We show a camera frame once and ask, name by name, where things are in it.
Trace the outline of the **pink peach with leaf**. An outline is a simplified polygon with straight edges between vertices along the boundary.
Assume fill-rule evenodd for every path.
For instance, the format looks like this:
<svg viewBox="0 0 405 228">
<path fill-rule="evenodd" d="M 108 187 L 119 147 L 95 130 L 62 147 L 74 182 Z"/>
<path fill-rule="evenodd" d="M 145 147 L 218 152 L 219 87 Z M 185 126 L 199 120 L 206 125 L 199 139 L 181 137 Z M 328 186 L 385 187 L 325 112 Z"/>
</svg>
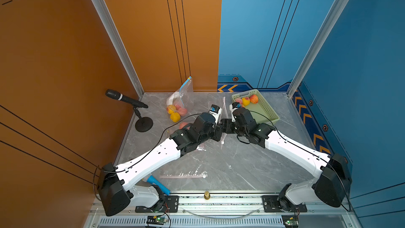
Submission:
<svg viewBox="0 0 405 228">
<path fill-rule="evenodd" d="M 179 125 L 179 129 L 185 128 L 188 124 L 189 124 L 189 122 L 181 122 Z"/>
</svg>

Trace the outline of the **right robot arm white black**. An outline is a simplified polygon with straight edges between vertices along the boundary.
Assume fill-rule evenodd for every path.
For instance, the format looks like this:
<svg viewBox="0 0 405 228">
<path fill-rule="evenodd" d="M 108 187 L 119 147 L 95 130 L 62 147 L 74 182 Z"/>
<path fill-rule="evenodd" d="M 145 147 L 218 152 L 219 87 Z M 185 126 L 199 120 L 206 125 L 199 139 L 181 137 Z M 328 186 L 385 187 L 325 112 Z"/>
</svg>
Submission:
<svg viewBox="0 0 405 228">
<path fill-rule="evenodd" d="M 223 133 L 246 138 L 245 144 L 258 145 L 293 161 L 312 175 L 312 179 L 298 184 L 286 184 L 277 197 L 280 210 L 291 212 L 298 205 L 322 201 L 339 208 L 349 199 L 352 183 L 345 157 L 318 152 L 282 134 L 272 122 L 257 123 L 253 112 L 237 108 L 231 119 L 222 119 Z"/>
</svg>

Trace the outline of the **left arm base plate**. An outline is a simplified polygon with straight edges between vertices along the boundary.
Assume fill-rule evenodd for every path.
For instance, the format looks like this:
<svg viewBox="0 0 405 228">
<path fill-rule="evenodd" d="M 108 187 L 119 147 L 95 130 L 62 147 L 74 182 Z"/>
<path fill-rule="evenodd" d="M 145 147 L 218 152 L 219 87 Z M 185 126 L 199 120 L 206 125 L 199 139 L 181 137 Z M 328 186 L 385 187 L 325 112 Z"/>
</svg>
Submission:
<svg viewBox="0 0 405 228">
<path fill-rule="evenodd" d="M 145 206 L 136 206 L 136 213 L 177 213 L 179 207 L 179 197 L 178 196 L 165 196 L 160 199 L 155 205 L 150 208 Z"/>
</svg>

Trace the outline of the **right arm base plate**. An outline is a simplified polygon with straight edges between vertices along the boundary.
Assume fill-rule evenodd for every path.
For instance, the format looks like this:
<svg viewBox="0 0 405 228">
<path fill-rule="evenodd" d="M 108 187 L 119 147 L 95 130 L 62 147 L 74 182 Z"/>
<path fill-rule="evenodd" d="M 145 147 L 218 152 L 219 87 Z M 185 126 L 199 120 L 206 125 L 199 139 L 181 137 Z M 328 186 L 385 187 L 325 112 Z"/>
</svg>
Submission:
<svg viewBox="0 0 405 228">
<path fill-rule="evenodd" d="M 265 213 L 298 212 L 308 211 L 305 204 L 294 205 L 287 198 L 279 198 L 276 195 L 263 195 L 262 204 Z"/>
</svg>

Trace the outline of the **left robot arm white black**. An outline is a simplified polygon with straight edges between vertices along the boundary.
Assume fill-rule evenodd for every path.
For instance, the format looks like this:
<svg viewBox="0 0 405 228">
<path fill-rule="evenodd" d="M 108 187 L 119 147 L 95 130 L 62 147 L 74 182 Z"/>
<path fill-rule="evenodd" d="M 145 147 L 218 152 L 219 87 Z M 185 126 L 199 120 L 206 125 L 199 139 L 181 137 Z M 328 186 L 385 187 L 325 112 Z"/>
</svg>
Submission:
<svg viewBox="0 0 405 228">
<path fill-rule="evenodd" d="M 104 165 L 97 190 L 106 216 L 114 216 L 129 206 L 136 198 L 133 187 L 148 174 L 195 151 L 207 140 L 219 141 L 221 131 L 216 128 L 220 114 L 221 110 L 202 113 L 190 126 L 176 130 L 149 152 L 117 166 Z"/>
</svg>

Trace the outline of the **clear blue-zipper zip bag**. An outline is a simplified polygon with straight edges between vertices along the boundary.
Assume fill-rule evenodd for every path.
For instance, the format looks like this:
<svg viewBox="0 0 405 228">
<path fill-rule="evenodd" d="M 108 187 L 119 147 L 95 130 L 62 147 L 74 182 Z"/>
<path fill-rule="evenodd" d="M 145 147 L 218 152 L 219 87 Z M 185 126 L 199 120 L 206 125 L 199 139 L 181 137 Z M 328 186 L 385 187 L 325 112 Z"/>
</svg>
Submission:
<svg viewBox="0 0 405 228">
<path fill-rule="evenodd" d="M 189 109 L 192 106 L 190 100 L 193 90 L 193 78 L 190 76 L 187 80 L 181 85 L 181 87 L 171 94 L 171 96 L 166 100 L 166 105 L 174 105 L 177 110 L 179 107 L 186 108 L 189 112 Z"/>
</svg>

